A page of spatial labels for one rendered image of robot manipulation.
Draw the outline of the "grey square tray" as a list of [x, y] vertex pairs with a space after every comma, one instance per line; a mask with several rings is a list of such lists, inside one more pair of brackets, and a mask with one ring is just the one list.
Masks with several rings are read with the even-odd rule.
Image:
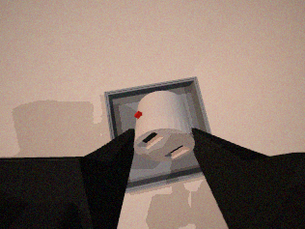
[[[135, 130], [134, 115], [140, 100], [156, 91], [169, 91], [179, 95], [184, 101], [191, 128], [211, 134], [199, 82], [197, 76], [194, 76], [104, 92], [111, 140], [128, 129]], [[134, 150], [125, 193], [203, 176], [193, 150], [185, 157], [170, 161], [149, 160], [140, 157]]]

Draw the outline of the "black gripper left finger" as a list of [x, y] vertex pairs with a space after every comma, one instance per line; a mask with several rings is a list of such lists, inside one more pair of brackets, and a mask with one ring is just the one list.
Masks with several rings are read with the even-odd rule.
[[72, 203], [82, 229], [117, 229], [134, 137], [128, 129], [84, 157], [0, 158], [0, 204]]

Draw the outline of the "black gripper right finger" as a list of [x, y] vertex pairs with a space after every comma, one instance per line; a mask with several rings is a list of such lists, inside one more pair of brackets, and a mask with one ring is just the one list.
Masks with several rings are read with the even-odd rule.
[[194, 155], [229, 229], [279, 229], [302, 183], [305, 153], [267, 156], [192, 129]]

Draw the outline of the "beige cylinder with two slots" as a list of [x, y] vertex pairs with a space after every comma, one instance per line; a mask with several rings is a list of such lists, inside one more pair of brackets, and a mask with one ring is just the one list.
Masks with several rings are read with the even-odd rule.
[[170, 161], [192, 152], [195, 141], [182, 98], [169, 91], [144, 96], [137, 108], [134, 150], [143, 158]]

